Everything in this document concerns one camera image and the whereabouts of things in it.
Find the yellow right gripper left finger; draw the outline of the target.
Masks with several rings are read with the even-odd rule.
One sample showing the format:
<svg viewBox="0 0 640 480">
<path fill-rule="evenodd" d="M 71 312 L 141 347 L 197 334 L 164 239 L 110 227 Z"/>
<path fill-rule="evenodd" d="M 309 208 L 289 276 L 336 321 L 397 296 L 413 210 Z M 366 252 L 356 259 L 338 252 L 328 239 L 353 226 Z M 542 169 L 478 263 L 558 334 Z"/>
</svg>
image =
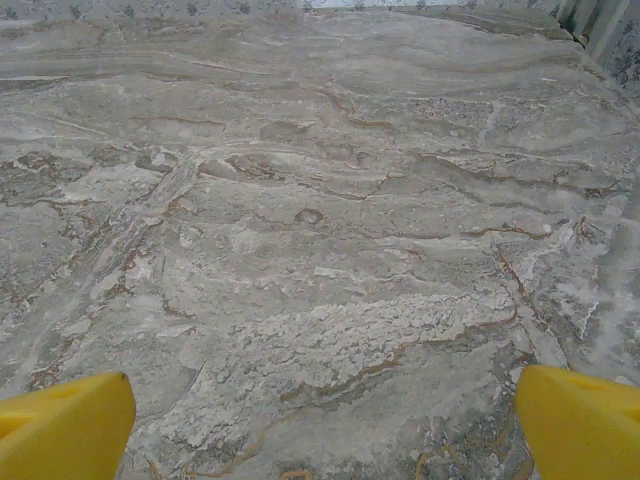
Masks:
<svg viewBox="0 0 640 480">
<path fill-rule="evenodd" d="M 113 479 L 136 417 L 128 376 L 109 372 L 1 401 L 3 479 Z"/>
</svg>

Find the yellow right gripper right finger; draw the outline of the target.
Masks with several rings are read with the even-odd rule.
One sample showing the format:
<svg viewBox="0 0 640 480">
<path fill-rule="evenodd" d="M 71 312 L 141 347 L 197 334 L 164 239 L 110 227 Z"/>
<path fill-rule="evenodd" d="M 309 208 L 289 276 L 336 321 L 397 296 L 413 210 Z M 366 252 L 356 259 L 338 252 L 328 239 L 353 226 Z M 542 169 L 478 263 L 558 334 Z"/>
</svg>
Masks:
<svg viewBox="0 0 640 480">
<path fill-rule="evenodd" d="M 639 389 L 556 367 L 526 367 L 516 411 L 543 479 L 637 479 Z"/>
</svg>

